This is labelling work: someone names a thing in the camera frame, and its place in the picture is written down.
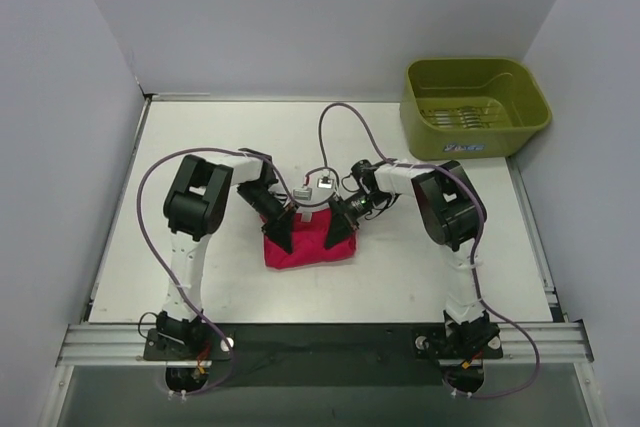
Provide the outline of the pink t shirt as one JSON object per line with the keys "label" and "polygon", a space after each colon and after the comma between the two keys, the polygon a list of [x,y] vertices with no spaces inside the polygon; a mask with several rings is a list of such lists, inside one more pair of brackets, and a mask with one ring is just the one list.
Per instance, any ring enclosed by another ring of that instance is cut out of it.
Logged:
{"label": "pink t shirt", "polygon": [[268,268],[287,270],[318,263],[338,262],[353,257],[357,251],[357,235],[352,233],[337,245],[326,248],[331,212],[329,209],[310,214],[297,213],[293,220],[293,252],[287,253],[267,237],[263,239],[264,263]]}

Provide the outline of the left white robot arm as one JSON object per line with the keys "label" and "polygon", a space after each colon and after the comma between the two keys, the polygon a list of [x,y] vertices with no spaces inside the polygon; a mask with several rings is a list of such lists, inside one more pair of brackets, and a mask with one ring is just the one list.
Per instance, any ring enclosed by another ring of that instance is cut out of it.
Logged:
{"label": "left white robot arm", "polygon": [[293,202],[282,203],[270,191],[279,182],[272,158],[250,149],[209,151],[219,155],[217,161],[209,162],[195,151],[184,153],[163,204],[171,260],[160,264],[170,286],[146,340],[146,360],[205,360],[221,345],[226,347],[225,355],[233,355],[233,344],[206,317],[202,304],[207,248],[224,220],[233,188],[263,219],[266,238],[287,253],[293,251],[296,207]]}

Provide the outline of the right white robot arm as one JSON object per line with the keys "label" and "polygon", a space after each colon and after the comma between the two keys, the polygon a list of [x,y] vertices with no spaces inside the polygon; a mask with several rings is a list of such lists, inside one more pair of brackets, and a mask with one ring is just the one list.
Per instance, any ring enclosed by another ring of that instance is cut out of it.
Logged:
{"label": "right white robot arm", "polygon": [[362,160],[351,168],[358,190],[344,199],[329,199],[331,213],[324,247],[331,249],[359,228],[359,219],[385,209],[400,196],[417,202],[429,238],[440,247],[447,271],[444,327],[417,348],[434,358],[470,362],[494,339],[499,328],[481,305],[474,280],[475,251],[486,221],[486,209],[457,161],[440,166]]}

